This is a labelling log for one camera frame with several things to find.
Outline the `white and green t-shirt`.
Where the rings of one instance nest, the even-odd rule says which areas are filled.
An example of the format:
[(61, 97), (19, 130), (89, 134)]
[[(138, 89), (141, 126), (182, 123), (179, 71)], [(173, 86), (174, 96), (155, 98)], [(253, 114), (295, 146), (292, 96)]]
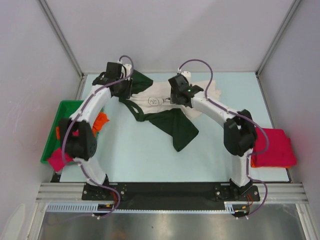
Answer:
[(198, 134), (192, 120), (202, 113), (188, 106), (171, 104), (171, 86), (156, 82), (135, 71), (132, 75), (131, 97), (119, 98), (138, 122), (152, 125), (172, 137), (173, 148), (182, 151)]

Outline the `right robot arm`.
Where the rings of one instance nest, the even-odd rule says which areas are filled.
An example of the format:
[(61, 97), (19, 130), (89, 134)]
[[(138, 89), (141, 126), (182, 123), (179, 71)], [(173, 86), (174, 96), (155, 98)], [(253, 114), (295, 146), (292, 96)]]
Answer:
[(197, 110), (223, 128), (223, 145), (232, 157), (230, 194), (235, 200), (242, 201), (248, 196), (253, 185), (249, 177), (249, 161), (257, 140), (257, 132), (251, 113), (246, 109), (236, 111), (210, 99), (207, 89), (190, 84), (181, 73), (170, 78), (168, 82), (171, 104)]

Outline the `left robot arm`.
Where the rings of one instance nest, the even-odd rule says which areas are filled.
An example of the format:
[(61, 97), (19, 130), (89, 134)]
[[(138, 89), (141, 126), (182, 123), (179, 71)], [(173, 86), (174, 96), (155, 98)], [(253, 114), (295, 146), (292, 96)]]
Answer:
[(94, 186), (93, 194), (100, 200), (110, 196), (111, 188), (104, 184), (107, 174), (95, 157), (98, 142), (93, 133), (94, 122), (111, 98), (130, 98), (133, 72), (132, 63), (108, 62), (106, 70), (92, 82), (80, 107), (58, 123), (62, 160), (66, 160), (67, 154), (80, 166), (87, 183)]

